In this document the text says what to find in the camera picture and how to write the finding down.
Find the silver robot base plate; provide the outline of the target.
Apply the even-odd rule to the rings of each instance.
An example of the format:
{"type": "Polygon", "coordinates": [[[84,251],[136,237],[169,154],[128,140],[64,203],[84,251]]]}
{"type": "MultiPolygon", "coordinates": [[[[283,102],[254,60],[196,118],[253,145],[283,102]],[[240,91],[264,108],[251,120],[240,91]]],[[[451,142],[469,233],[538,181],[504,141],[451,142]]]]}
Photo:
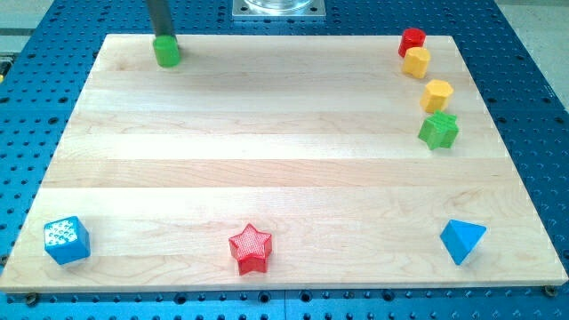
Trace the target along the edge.
{"type": "Polygon", "coordinates": [[[233,0],[232,16],[253,18],[323,18],[325,0],[233,0]]]}

